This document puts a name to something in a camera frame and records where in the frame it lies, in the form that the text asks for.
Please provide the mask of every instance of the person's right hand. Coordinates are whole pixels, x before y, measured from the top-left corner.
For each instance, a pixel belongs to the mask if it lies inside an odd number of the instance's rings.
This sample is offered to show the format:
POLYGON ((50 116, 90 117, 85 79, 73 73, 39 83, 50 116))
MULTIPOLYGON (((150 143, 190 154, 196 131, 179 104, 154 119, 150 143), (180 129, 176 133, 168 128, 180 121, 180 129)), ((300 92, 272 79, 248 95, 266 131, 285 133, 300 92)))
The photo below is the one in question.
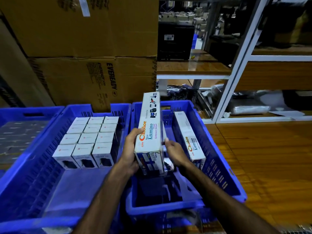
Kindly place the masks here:
POLYGON ((186 156, 182 146, 179 143, 168 140, 168 138, 166 138, 165 146, 167 149, 167 154, 169 155, 169 158, 174 163, 174 165, 177 167, 183 167, 190 163, 190 160, 186 156))

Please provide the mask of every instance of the person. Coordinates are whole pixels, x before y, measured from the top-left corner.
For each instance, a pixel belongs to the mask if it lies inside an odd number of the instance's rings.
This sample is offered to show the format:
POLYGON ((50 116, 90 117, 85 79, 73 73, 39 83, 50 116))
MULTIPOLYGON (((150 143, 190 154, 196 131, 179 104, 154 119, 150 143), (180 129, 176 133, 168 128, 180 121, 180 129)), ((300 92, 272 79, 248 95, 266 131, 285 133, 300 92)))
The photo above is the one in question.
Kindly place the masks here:
MULTIPOLYGON (((127 181, 139 169, 135 159, 135 140, 143 129, 134 128, 126 137, 122 155, 104 179, 85 215, 73 234, 106 234, 119 204, 127 181)), ((198 169, 185 155, 179 143, 165 140, 169 158, 200 193, 204 204, 210 207, 227 233, 279 233, 269 223, 241 204, 198 169)))

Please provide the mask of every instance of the eveready logo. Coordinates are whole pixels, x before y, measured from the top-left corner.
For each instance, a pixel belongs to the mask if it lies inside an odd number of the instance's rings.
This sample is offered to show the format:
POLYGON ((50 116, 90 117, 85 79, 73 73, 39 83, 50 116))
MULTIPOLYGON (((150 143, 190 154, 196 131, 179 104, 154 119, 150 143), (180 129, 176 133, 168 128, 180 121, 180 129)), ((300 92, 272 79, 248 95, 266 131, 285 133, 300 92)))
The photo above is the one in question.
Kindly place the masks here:
POLYGON ((186 138, 186 142, 187 142, 187 144, 188 144, 188 150, 189 150, 190 152, 192 152, 193 149, 192 149, 191 143, 189 142, 189 140, 188 140, 187 137, 185 137, 185 138, 186 138))
POLYGON ((143 132, 140 134, 140 140, 143 141, 145 139, 145 127, 146 127, 146 121, 143 122, 143 132))
POLYGON ((113 68, 113 64, 111 63, 106 63, 107 67, 107 72, 108 75, 110 76, 110 81, 111 81, 111 86, 112 89, 117 90, 117 84, 116 84, 116 79, 115 79, 115 73, 114 73, 114 68, 113 68))

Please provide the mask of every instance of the barcode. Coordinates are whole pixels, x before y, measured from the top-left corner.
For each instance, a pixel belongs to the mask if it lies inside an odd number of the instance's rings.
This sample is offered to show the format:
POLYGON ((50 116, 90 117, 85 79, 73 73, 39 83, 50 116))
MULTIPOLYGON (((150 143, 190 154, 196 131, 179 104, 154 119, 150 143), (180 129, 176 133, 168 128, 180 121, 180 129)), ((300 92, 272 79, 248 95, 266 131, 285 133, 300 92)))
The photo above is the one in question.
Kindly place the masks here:
POLYGON ((165 34, 165 40, 171 40, 171 41, 173 41, 173 40, 174 40, 174 35, 165 34))

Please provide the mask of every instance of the plastic wrap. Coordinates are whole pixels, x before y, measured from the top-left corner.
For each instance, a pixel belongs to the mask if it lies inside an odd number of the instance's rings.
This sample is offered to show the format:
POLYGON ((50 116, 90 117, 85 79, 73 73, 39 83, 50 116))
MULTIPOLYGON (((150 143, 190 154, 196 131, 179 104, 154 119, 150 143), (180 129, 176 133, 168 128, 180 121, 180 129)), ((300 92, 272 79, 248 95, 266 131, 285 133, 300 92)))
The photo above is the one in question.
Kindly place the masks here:
POLYGON ((228 104, 227 110, 231 115, 264 114, 271 110, 271 106, 266 106, 255 98, 232 98, 228 104))

